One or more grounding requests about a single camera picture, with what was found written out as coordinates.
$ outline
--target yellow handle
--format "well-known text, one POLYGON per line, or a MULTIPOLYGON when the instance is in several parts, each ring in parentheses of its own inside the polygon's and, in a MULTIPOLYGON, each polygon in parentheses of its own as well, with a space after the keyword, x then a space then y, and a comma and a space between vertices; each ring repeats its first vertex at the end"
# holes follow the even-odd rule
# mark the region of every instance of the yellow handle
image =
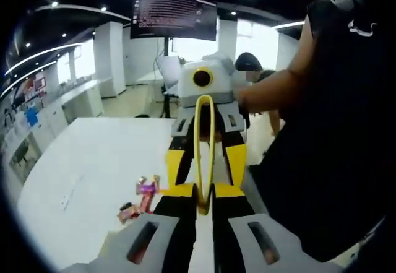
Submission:
POLYGON ((197 182, 198 182, 198 212, 207 215, 209 212, 209 194, 213 182, 213 164, 215 160, 215 105, 209 95, 202 95, 196 102, 196 113, 194 118, 194 157, 196 160, 197 182), (202 105, 210 105, 210 140, 209 140, 209 180, 204 194, 202 187, 202 175, 200 169, 200 114, 202 105))

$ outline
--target ceiling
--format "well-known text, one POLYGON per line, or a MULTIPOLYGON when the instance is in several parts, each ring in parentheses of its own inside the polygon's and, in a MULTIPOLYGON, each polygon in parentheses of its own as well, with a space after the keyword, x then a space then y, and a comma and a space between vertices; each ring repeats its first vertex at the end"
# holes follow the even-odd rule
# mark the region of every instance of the ceiling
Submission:
MULTIPOLYGON (((223 19, 249 19, 265 23, 269 26, 283 24, 291 21, 303 20, 306 6, 313 0, 206 0, 218 3, 218 14, 223 19)), ((26 10, 26 16, 22 19, 20 27, 11 37, 11 45, 6 53, 6 63, 2 66, 4 74, 15 63, 39 53, 43 50, 57 46, 77 43, 92 37, 94 28, 108 21, 129 21, 117 16, 104 14, 100 11, 106 7, 106 12, 113 12, 121 16, 132 15, 133 0, 32 0, 31 6, 26 10), (57 7, 52 8, 53 2, 58 2, 57 7), (78 9, 62 9, 62 5, 79 5, 99 9, 92 12, 78 9), (49 6, 49 9, 37 11, 38 8, 49 6)), ((301 27, 281 30, 287 35, 299 37, 301 27)), ((22 76, 46 63, 50 63, 58 54, 69 49, 50 52, 13 70, 7 76, 0 76, 0 86, 13 83, 22 76)))

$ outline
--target small toy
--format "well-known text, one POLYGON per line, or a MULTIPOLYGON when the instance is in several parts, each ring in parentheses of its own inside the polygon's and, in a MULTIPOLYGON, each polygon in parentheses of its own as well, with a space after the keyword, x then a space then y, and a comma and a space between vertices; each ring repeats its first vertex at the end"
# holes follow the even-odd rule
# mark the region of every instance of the small toy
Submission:
POLYGON ((154 195, 160 192, 160 177, 154 175, 151 184, 144 184, 147 181, 146 177, 140 177, 136 183, 136 194, 142 194, 143 198, 140 206, 128 202, 119 209, 118 219, 122 224, 125 224, 129 219, 134 219, 142 213, 152 213, 150 211, 151 203, 154 195))
POLYGON ((160 177, 158 175, 154 175, 153 182, 151 184, 144 184, 147 181, 147 178, 142 176, 139 181, 136 183, 136 194, 145 194, 145 193, 158 193, 160 190, 160 177))

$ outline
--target monitor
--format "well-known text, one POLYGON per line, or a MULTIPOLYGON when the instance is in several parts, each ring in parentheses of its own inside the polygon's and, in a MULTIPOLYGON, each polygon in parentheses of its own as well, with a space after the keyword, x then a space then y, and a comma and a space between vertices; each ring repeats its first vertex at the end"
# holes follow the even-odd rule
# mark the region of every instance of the monitor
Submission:
POLYGON ((216 40, 217 7, 200 0, 135 0, 131 39, 181 37, 216 40))

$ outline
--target dark hair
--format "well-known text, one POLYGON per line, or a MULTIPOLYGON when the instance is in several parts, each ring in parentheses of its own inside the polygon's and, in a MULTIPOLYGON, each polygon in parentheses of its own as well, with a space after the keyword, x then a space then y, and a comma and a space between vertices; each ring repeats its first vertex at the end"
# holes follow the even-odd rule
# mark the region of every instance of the dark hair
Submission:
POLYGON ((275 73, 275 72, 276 72, 275 70, 265 70, 265 71, 263 71, 263 72, 260 74, 260 77, 259 77, 259 80, 258 80, 258 81, 264 80, 265 78, 271 76, 271 75, 272 75, 273 73, 275 73))
POLYGON ((235 62, 237 71, 261 71, 262 66, 259 60, 251 53, 242 53, 235 62))

